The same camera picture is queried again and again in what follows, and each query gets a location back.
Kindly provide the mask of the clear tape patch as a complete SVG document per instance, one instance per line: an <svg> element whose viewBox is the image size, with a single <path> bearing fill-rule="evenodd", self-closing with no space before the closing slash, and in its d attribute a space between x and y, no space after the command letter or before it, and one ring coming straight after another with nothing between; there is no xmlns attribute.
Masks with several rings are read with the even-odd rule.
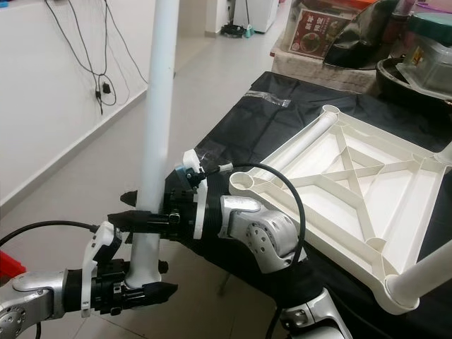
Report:
<svg viewBox="0 0 452 339"><path fill-rule="evenodd" d="M211 149L194 148L195 153L199 159L199 165L204 172L213 171L214 168L219 167L219 155Z"/></svg>

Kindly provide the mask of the white plastic children table top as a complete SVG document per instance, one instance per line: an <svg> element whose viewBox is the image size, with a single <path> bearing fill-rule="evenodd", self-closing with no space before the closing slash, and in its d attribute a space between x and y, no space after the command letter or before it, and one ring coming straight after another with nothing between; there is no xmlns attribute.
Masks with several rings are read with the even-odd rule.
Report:
<svg viewBox="0 0 452 339"><path fill-rule="evenodd" d="M321 114L327 111L340 114L331 129L339 156L325 172L287 178L304 204L307 242L370 287L379 303L388 275L422 261L420 248L452 165L337 107L323 106Z"/></svg>

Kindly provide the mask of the clear tape strip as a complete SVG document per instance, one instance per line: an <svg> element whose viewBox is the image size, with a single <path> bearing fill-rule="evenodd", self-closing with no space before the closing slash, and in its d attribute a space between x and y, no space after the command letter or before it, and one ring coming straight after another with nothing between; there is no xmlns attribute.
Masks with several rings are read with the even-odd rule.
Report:
<svg viewBox="0 0 452 339"><path fill-rule="evenodd" d="M256 99L262 99L274 105L278 105L280 107L288 107L291 104L291 100L288 99L280 99L272 93L262 93L261 91L250 90L244 94L245 97L255 97Z"/></svg>

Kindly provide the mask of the beige patterned cloth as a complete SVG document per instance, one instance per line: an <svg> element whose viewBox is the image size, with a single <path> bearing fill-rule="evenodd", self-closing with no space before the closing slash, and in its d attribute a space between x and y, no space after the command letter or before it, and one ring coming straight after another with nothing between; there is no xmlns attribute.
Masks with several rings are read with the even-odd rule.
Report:
<svg viewBox="0 0 452 339"><path fill-rule="evenodd" d="M349 93L375 95L379 92L375 70L348 70L330 66L323 64L320 59L288 54L278 47L274 47L269 55L273 58L271 71L280 75Z"/></svg>

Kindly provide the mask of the green round pot lid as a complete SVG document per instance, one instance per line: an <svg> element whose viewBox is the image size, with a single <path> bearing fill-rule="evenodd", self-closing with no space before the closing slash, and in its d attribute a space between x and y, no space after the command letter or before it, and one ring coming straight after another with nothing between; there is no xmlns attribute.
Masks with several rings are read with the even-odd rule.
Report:
<svg viewBox="0 0 452 339"><path fill-rule="evenodd" d="M420 12L410 16L408 31L433 39L452 36L452 13Z"/></svg>

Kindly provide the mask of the black floor gadget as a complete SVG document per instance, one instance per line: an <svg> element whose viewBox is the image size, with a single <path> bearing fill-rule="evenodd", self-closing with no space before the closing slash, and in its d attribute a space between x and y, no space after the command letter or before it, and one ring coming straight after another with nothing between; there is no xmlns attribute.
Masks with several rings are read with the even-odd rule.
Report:
<svg viewBox="0 0 452 339"><path fill-rule="evenodd" d="M220 35L230 38L249 38L254 35L254 30L250 25L241 26L234 23L226 23L220 29Z"/></svg>

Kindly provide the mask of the black tablecloth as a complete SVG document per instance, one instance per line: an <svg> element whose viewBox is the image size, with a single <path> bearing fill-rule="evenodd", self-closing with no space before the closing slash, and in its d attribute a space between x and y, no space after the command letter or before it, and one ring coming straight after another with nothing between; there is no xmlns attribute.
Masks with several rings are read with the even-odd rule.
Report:
<svg viewBox="0 0 452 339"><path fill-rule="evenodd" d="M407 109L365 94L333 90L266 71L252 90L291 100L280 107L255 97L241 96L226 115L201 139L197 148L211 149L219 162L259 162L333 105L344 113L394 133L421 148L439 151L452 141L450 113ZM393 316L376 304L369 288L345 273L312 245L306 245L314 275L341 300L339 310L354 339L452 339L452 282L421 297L416 310Z"/></svg>

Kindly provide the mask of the white cabinet appliance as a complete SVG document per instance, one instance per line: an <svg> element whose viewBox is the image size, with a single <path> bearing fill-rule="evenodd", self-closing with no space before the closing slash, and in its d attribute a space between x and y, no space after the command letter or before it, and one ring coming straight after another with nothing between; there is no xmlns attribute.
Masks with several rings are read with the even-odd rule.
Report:
<svg viewBox="0 0 452 339"><path fill-rule="evenodd" d="M233 22L266 33L275 22L281 0L235 0Z"/></svg>

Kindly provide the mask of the black round pan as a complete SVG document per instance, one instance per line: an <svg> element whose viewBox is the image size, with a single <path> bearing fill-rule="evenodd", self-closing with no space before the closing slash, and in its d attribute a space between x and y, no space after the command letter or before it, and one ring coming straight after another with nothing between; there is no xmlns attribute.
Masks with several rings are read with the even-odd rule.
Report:
<svg viewBox="0 0 452 339"><path fill-rule="evenodd" d="M452 112L452 101L418 93L410 86L397 69L397 65L402 61L401 58L388 58L378 62L376 65L378 97L395 105L407 107L407 109Z"/></svg>

